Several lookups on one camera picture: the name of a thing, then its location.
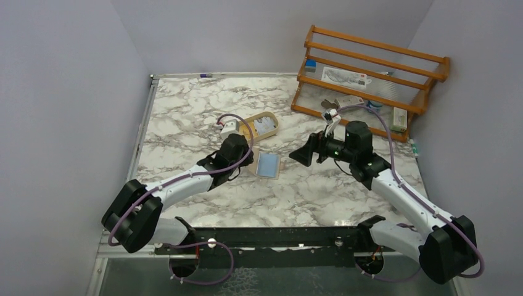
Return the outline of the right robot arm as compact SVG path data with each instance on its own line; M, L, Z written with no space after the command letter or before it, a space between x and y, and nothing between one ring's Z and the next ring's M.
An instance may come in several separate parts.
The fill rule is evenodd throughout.
M451 215L415 191L399 176L393 161L373 151L373 135L366 123L348 123L342 141L327 131L312 133L289 157L308 167L314 154L318 155L317 163L328 158L348 163L350 174L359 183L388 200L414 227L410 230L373 218L362 223L363 230L356 234L360 249L370 251L378 245L394 249L419 263L438 284L466 277L467 269L482 263L473 222L464 215Z

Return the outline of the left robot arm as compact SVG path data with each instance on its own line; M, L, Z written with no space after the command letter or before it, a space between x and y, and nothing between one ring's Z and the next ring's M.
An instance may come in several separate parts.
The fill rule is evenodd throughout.
M252 147L245 136L230 134L217 151L184 173L147 184L137 179L128 181L101 219L110 233L109 245L120 245L128 253L154 244L170 244L179 253L190 251L194 245L190 226L181 218L161 218L161 213L188 197L233 180L236 169L251 163Z

